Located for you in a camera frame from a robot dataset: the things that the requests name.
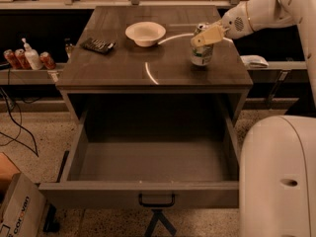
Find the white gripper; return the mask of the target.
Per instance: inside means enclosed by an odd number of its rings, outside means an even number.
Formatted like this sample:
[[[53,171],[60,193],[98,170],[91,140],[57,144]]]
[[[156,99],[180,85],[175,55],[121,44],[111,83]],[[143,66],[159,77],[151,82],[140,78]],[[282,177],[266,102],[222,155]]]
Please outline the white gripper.
[[[221,19],[221,25],[212,24],[206,30],[197,34],[191,39],[193,47],[220,42],[226,36],[229,39],[237,40],[254,32],[248,13],[248,3],[242,3],[229,9]]]

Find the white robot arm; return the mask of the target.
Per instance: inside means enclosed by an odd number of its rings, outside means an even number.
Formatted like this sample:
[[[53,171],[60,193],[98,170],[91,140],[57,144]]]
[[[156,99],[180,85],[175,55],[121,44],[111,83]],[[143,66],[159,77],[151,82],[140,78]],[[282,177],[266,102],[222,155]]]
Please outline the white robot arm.
[[[192,38],[194,47],[296,25],[316,101],[316,0],[249,0]],[[316,118],[275,116],[240,155],[240,237],[316,237]]]

